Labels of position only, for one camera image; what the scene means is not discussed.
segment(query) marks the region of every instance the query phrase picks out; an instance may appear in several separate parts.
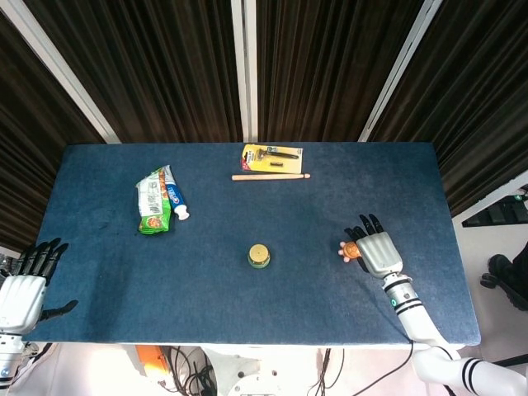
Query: green snack bag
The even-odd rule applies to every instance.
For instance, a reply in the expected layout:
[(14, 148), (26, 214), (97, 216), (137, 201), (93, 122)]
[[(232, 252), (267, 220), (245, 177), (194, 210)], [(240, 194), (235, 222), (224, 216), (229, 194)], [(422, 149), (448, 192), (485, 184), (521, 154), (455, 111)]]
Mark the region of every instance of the green snack bag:
[(136, 184), (139, 198), (139, 231), (145, 234), (165, 233), (171, 218), (171, 204), (165, 186), (165, 172), (158, 169)]

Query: yellow packaging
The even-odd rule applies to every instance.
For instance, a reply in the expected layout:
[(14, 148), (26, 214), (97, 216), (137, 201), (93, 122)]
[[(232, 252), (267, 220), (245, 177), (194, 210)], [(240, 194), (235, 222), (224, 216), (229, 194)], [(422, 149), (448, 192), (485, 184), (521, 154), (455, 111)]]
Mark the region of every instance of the yellow packaging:
[(303, 149), (246, 144), (242, 151), (244, 171), (301, 173)]

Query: drumstick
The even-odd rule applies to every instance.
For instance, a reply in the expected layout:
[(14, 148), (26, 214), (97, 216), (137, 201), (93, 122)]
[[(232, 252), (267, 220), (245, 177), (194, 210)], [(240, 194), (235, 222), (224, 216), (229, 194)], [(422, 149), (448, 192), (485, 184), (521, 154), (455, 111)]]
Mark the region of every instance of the drumstick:
[(231, 180), (234, 182), (244, 182), (250, 180), (292, 180), (292, 179), (310, 179), (309, 173), (300, 175), (293, 173), (272, 173), (266, 175), (232, 175)]

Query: black curtain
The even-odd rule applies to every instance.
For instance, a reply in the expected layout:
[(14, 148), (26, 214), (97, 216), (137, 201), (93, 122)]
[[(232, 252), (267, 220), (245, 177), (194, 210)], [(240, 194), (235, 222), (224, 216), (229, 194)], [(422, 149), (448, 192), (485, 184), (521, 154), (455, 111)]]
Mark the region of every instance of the black curtain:
[(258, 0), (259, 140), (357, 140), (422, 3)]
[(453, 215), (528, 169), (526, 16), (444, 0), (370, 136), (433, 142)]
[(242, 140), (229, 0), (25, 0), (123, 142)]
[(66, 144), (99, 134), (0, 14), (0, 246), (21, 251), (38, 234)]

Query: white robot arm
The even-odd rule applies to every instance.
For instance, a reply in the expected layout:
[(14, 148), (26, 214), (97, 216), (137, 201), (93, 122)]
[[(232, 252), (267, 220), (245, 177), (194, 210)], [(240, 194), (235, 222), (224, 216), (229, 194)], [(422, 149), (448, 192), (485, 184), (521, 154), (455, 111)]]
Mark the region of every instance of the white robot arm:
[(40, 320), (68, 313), (77, 305), (72, 300), (60, 309), (42, 311), (46, 288), (57, 262), (68, 248), (60, 239), (32, 245), (18, 259), (13, 273), (2, 271), (6, 280), (0, 288), (0, 396), (6, 395), (20, 363), (24, 342)]
[[(383, 290), (389, 297), (408, 337), (431, 348), (416, 352), (412, 364), (425, 382), (466, 388), (480, 396), (528, 396), (526, 377), (513, 370), (474, 358), (460, 359), (458, 352), (438, 332), (422, 301), (413, 289), (412, 279), (401, 274), (403, 261), (390, 236), (378, 219), (360, 216), (361, 227), (345, 232), (356, 243), (364, 271), (384, 280)], [(342, 243), (339, 254), (345, 262), (352, 257)]]

